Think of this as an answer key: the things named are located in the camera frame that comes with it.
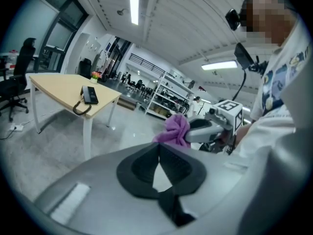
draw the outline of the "light wood tabletop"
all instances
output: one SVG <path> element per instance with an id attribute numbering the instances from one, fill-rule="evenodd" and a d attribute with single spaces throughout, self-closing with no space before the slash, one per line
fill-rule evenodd
<path id="1" fill-rule="evenodd" d="M 89 79 L 80 75 L 31 75 L 31 82 L 40 90 L 55 99 L 68 109 L 82 99 L 80 91 L 82 86 L 94 87 L 98 98 L 98 104 L 92 104 L 91 110 L 85 114 L 87 118 L 94 117 L 103 107 L 117 99 L 121 93 L 101 84 L 93 84 Z M 79 113 L 89 107 L 84 101 L 77 107 Z"/>

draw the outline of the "ceiling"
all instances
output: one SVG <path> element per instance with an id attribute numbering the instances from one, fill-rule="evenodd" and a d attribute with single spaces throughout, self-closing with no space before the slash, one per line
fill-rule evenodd
<path id="1" fill-rule="evenodd" d="M 243 71 L 221 70 L 218 75 L 201 65 L 235 59 L 235 45 L 243 43 L 252 58 L 268 60 L 272 50 L 246 42 L 240 30 L 230 30 L 225 14 L 240 10 L 243 0 L 140 0 L 139 25 L 131 23 L 130 0 L 89 0 L 103 26 L 111 34 L 134 42 L 161 56 L 199 82 L 215 98 L 230 98 L 239 88 Z M 124 15 L 117 10 L 124 10 Z M 248 73 L 237 100 L 251 105 L 260 76 Z"/>

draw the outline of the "printed shirt pattern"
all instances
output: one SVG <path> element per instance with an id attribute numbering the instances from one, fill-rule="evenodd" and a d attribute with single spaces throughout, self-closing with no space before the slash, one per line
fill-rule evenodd
<path id="1" fill-rule="evenodd" d="M 309 46 L 305 51 L 297 53 L 292 57 L 289 63 L 284 64 L 282 67 L 268 71 L 263 79 L 263 92 L 262 92 L 262 108 L 263 116 L 268 112 L 281 107 L 284 103 L 280 98 L 280 92 L 284 87 L 289 84 L 295 75 L 303 68 L 304 61 L 306 60 L 309 52 Z"/>

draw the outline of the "metal shelving unit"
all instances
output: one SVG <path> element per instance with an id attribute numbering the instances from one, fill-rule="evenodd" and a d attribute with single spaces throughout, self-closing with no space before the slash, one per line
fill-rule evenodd
<path id="1" fill-rule="evenodd" d="M 169 86 L 166 86 L 166 85 L 162 84 L 162 82 L 164 82 L 164 81 L 166 81 L 166 80 L 167 80 L 167 82 L 173 83 L 173 84 L 177 85 L 178 87 L 182 88 L 182 89 L 185 90 L 189 95 L 193 94 L 192 90 L 189 89 L 189 88 L 187 88 L 186 86 L 184 86 L 184 84 L 182 84 L 182 83 L 180 83 L 179 81 L 176 81 L 174 78 L 172 78 L 172 77 L 170 77 L 170 76 L 164 74 L 164 75 L 162 76 L 162 78 L 159 80 L 159 83 L 158 83 L 158 85 L 157 85 L 157 88 L 156 88 L 155 92 L 153 93 L 153 95 L 152 95 L 152 97 L 151 97 L 151 99 L 150 99 L 148 105 L 146 106 L 146 112 L 145 112 L 145 114 L 149 113 L 149 114 L 155 115 L 155 116 L 157 116 L 157 117 L 159 117 L 159 118 L 166 119 L 165 116 L 163 116 L 163 115 L 161 115 L 161 114 L 159 114 L 159 113 L 156 113 L 156 112 L 154 112 L 153 110 L 151 110 L 151 109 L 150 109 L 151 104 L 156 104 L 156 105 L 158 105 L 158 106 L 160 106 L 160 107 L 162 107 L 162 108 L 164 108 L 164 109 L 166 109 L 166 110 L 168 110 L 168 111 L 171 111 L 171 109 L 169 109 L 168 107 L 166 107 L 166 106 L 160 104 L 159 102 L 157 102 L 157 101 L 155 100 L 155 97 L 156 97 L 156 95 L 157 95 L 157 96 L 160 96 L 160 97 L 162 97 L 162 98 L 164 98 L 164 99 L 166 99 L 166 100 L 168 100 L 168 101 L 170 101 L 170 102 L 172 102 L 172 103 L 175 103 L 173 100 L 171 100 L 171 99 L 169 99 L 169 98 L 167 98 L 167 97 L 161 95 L 160 93 L 158 93 L 158 91 L 159 91 L 159 89 L 160 89 L 161 87 L 164 88 L 164 89 L 167 89 L 167 91 L 172 92 L 173 94 L 177 95 L 178 97 L 180 97 L 180 98 L 183 99 L 183 100 L 189 100 L 189 98 L 187 98 L 187 97 L 183 96 L 182 94 L 176 92 L 175 90 L 173 90 L 173 89 L 170 88 Z"/>

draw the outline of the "fluorescent light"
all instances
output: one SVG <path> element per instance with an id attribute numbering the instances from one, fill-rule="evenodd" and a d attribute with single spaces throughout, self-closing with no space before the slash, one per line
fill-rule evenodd
<path id="1" fill-rule="evenodd" d="M 208 101 L 208 100 L 204 100 L 204 99 L 201 99 L 203 102 L 206 102 L 206 103 L 211 103 L 210 101 Z"/>
<path id="2" fill-rule="evenodd" d="M 245 106 L 243 106 L 243 109 L 244 109 L 245 111 L 247 111 L 247 112 L 250 112 L 250 111 L 251 111 L 249 108 L 247 108 L 247 107 L 245 107 Z"/>
<path id="3" fill-rule="evenodd" d="M 204 69 L 205 71 L 218 70 L 218 69 L 230 69 L 230 68 L 237 68 L 237 67 L 238 67 L 237 62 L 234 60 L 202 65 L 202 69 Z"/>
<path id="4" fill-rule="evenodd" d="M 130 0 L 130 1 L 131 1 L 132 23 L 138 25 L 139 0 Z"/>

